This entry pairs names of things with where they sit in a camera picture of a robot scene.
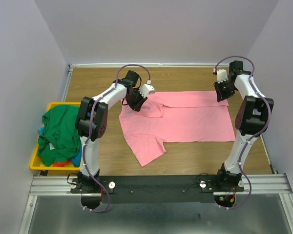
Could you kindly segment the pink t shirt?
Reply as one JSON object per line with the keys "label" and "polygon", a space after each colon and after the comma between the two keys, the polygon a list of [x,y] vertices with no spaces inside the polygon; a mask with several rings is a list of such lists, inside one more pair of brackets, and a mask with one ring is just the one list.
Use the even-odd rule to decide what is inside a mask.
{"label": "pink t shirt", "polygon": [[144,167],[166,152],[164,143],[235,141],[226,100],[215,91],[158,92],[140,111],[123,106],[123,136]]}

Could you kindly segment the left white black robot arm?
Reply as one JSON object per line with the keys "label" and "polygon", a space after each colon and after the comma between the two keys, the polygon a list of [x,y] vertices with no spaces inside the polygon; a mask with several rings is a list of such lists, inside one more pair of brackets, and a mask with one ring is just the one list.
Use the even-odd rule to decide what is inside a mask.
{"label": "left white black robot arm", "polygon": [[119,79],[117,73],[115,80],[105,91],[82,99],[75,123],[82,144],[81,167],[76,184],[79,191],[85,189],[92,193],[100,189],[103,193],[109,192],[108,187],[100,182],[98,164],[100,138],[106,131],[108,111],[122,100],[128,101],[132,110],[139,111],[147,96],[155,91],[151,85],[150,72],[147,74],[146,83],[136,87],[137,82],[141,80],[136,72],[129,70],[122,79]]}

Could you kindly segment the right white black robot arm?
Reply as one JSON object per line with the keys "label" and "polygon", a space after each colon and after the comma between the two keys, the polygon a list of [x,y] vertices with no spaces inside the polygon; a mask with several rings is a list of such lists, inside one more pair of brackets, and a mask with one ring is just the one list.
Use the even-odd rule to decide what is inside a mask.
{"label": "right white black robot arm", "polygon": [[271,120],[274,100],[265,97],[253,78],[254,71],[245,71],[243,62],[235,60],[229,64],[229,71],[214,67],[217,76],[214,87],[217,101],[232,97],[238,91],[243,99],[235,118],[236,139],[228,158],[217,172],[214,185],[226,191],[240,184],[245,175],[243,166],[251,147],[266,131]]}

